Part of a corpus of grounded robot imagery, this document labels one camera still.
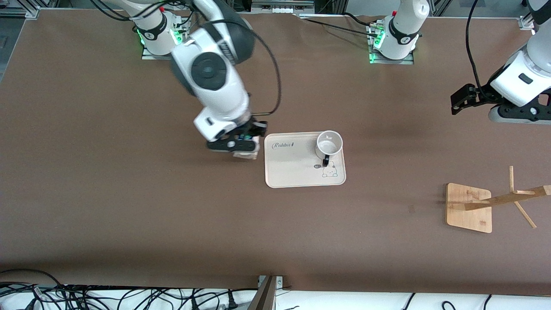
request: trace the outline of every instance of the tray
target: tray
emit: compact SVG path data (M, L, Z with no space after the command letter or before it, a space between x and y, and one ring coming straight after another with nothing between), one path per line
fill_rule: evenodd
M264 171L271 188L341 185L346 180L344 151L321 167L318 132L272 133L264 139Z

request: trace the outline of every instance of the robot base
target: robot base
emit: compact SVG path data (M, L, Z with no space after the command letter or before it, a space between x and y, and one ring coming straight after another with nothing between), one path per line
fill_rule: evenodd
M383 54L381 54L381 52L375 48L375 44L378 43L377 41L380 40L380 37L382 37L381 31L383 31L383 29L384 26L382 19L379 19L375 23L372 23L370 26L365 27L367 33L374 33L379 36L378 38L368 36L369 63L384 63L388 65L413 65L413 52L409 52L408 56L406 56L404 59L394 60L383 56Z
M182 23L182 16L174 15L174 24L172 25L172 37L174 38L177 44L184 42L190 34L191 20L188 20L185 23ZM152 54L148 49L143 47L142 49L142 59L143 60L170 60L172 56L170 54L166 55L155 55Z

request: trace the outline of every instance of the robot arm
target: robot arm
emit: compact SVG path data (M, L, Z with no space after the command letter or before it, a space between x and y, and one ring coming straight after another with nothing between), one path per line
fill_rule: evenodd
M136 16L157 0L107 0ZM222 0L185 0L207 23L179 43L172 35L175 16L158 8L133 18L147 49L156 55L171 54L175 76L204 108L194 124L214 151L255 153L257 136L267 123L258 122L249 110L249 94L234 65L252 55L255 37L249 25ZM217 20L229 22L210 23Z
M540 95L551 94L551 0L532 0L528 5L539 30L492 75L482 92L467 84L453 94L453 115L494 103L492 121L551 125L549 102L544 106L538 101Z
M375 48L393 60L408 56L415 49L419 29L429 16L429 10L426 0L401 0L396 15L383 19L383 36Z

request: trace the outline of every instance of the wooden rod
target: wooden rod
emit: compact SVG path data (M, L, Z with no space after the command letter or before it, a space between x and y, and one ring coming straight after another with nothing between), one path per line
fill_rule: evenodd
M514 190L513 194L519 194L519 195L535 195L536 192L531 190Z
M515 201L515 206L517 206L517 209L522 213L522 216L526 219L526 221L528 221L530 226L532 226L532 228L537 228L534 221L530 218L530 216L528 216L528 214L526 213L526 211L524 211L524 209L521 207L518 201Z
M482 205L479 203L476 203L476 204L466 203L464 207L466 211L469 211L469 210L493 207L497 205L510 204L515 201L522 201L522 200L527 200L527 199L536 198L536 197L549 196L551 195L551 185L539 186L533 189L528 189L528 191L533 191L534 195L509 193L509 194L491 197L491 198L482 200L482 201L490 202L489 204L486 204L486 205Z
M515 177L513 176L513 166L509 166L509 191L515 190Z
M490 202L489 201L484 201L484 200L471 200L468 203L469 204L475 204L475 205L487 205Z

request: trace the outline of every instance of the brown table surface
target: brown table surface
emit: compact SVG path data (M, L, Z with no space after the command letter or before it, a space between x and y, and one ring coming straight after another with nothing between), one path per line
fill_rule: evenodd
M371 65L365 37L293 15L246 19L282 72L269 132L340 132L347 181L269 188L262 151L205 149L201 105L169 62L140 60L130 23L43 10L0 84L3 269L74 284L247 287L273 273L296 290L551 294L550 200L523 203L537 229L514 205L494 208L491 234L445 223L446 183L504 194L512 164L519 189L551 184L551 127L496 124L489 107L451 115L450 94L474 82L464 19L428 19L414 66ZM529 35L474 20L481 79ZM276 97L260 47L237 67L254 111Z

